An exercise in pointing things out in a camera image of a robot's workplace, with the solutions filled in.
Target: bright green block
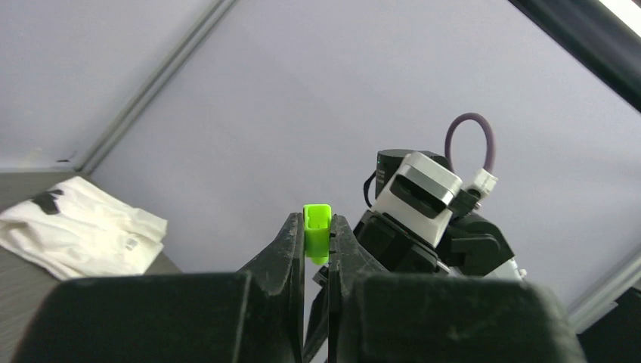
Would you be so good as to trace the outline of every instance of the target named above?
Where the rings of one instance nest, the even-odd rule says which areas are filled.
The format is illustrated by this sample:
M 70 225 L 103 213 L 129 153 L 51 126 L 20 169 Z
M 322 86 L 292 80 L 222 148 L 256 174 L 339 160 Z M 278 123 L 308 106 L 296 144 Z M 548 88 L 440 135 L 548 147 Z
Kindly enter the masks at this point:
M 328 204 L 307 204 L 305 217 L 305 256 L 317 265 L 330 260 L 330 229 L 332 207 Z

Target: gray wall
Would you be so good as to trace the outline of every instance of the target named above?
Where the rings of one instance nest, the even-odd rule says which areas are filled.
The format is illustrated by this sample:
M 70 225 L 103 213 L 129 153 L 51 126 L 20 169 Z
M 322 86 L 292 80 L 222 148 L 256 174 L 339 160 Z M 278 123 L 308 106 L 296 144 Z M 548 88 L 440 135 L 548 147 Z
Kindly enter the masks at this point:
M 211 1 L 0 2 L 0 168 L 80 158 Z
M 482 214 L 575 301 L 639 243 L 641 119 L 505 0 L 239 0 L 94 178 L 182 269 L 233 270 L 305 203 L 355 223 L 376 151 L 440 152 L 467 111 L 497 134 Z M 463 125 L 464 180 L 483 153 Z

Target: towel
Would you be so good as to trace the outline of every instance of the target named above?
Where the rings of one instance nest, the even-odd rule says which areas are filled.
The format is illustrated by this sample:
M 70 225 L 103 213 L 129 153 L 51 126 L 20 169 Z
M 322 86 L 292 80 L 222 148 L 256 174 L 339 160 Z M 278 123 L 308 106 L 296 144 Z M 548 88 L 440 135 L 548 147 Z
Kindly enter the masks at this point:
M 60 280 L 142 275 L 166 230 L 165 219 L 78 176 L 0 213 L 0 246 Z

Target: cable connector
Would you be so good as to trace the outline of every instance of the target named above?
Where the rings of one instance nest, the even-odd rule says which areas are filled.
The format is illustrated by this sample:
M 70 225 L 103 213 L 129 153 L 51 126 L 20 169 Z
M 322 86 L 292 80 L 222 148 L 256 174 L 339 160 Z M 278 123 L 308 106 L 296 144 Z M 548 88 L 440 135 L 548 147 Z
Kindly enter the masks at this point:
M 494 186 L 497 184 L 497 180 L 499 180 L 499 178 L 490 174 L 487 170 L 480 169 L 476 172 L 476 175 L 474 175 L 474 181 L 467 189 L 477 191 L 481 196 L 480 199 L 483 199 L 490 195 Z

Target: purple cable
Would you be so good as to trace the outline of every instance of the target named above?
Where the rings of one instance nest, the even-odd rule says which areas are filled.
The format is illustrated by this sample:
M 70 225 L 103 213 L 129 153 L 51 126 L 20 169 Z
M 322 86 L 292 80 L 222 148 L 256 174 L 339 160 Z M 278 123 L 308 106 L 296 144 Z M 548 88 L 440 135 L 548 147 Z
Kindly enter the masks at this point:
M 457 129 L 458 125 L 460 125 L 464 121 L 467 121 L 468 119 L 476 121 L 476 123 L 481 126 L 483 132 L 485 133 L 485 142 L 487 144 L 487 147 L 485 150 L 485 163 L 483 164 L 483 169 L 487 170 L 488 172 L 492 172 L 492 169 L 494 168 L 494 157 L 497 153 L 496 146 L 494 145 L 494 132 L 492 131 L 492 126 L 490 126 L 490 123 L 483 116 L 473 112 L 464 113 L 461 116 L 457 117 L 454 121 L 452 121 L 450 128 L 447 129 L 447 134 L 445 134 L 445 158 L 450 162 L 450 171 L 454 172 L 454 167 L 452 166 L 451 150 L 454 130 Z

